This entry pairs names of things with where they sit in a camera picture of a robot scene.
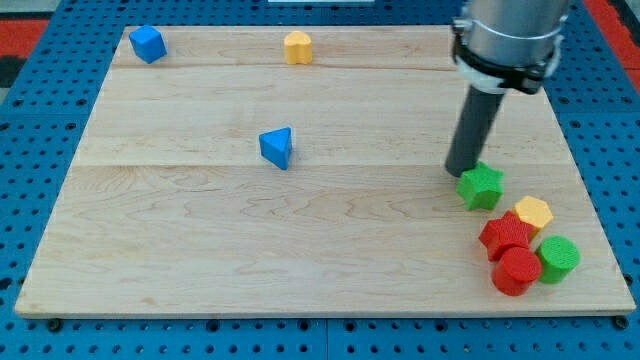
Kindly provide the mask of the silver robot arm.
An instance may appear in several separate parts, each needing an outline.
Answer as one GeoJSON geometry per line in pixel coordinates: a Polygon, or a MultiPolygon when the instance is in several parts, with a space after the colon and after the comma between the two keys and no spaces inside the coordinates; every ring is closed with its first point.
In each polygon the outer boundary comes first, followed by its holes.
{"type": "Polygon", "coordinates": [[[560,62],[569,0],[469,0],[453,19],[452,58],[487,94],[535,94],[560,62]]]}

